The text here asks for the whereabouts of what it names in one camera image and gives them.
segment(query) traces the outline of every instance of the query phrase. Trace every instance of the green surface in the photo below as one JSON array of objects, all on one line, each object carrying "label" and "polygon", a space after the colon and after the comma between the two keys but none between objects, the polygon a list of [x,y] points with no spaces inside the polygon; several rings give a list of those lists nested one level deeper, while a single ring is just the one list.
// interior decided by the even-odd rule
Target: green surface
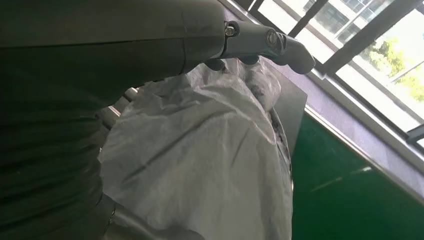
[{"label": "green surface", "polygon": [[424,240],[424,206],[306,114],[292,165],[293,240]]}]

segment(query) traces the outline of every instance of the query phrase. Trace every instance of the glass pane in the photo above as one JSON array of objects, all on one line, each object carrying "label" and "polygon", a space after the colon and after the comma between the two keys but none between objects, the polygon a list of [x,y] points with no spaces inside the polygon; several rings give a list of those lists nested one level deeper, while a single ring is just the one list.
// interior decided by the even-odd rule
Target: glass pane
[{"label": "glass pane", "polygon": [[[307,11],[315,2],[302,0],[298,4],[303,3]],[[391,2],[393,0],[329,0],[296,38],[323,63]],[[313,39],[305,38],[310,34],[314,35]]]},{"label": "glass pane", "polygon": [[305,11],[303,11],[302,8],[299,8],[297,1],[295,0],[276,1],[280,1],[280,4],[282,4],[286,9],[291,10],[289,11],[291,14],[285,11],[273,0],[264,0],[257,11],[264,15],[284,33],[288,34],[298,23],[298,20],[305,15]]},{"label": "glass pane", "polygon": [[424,25],[420,23],[424,15],[413,10],[336,73],[404,131],[424,123]]}]

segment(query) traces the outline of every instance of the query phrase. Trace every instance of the wrinkled plastic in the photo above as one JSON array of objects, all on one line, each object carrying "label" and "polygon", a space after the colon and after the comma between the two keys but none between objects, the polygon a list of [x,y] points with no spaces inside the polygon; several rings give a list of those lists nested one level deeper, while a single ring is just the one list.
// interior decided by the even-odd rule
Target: wrinkled plastic
[{"label": "wrinkled plastic", "polygon": [[262,107],[275,103],[280,85],[261,62],[225,64],[139,89],[99,155],[103,191],[156,229],[289,240],[290,160],[279,123]]}]

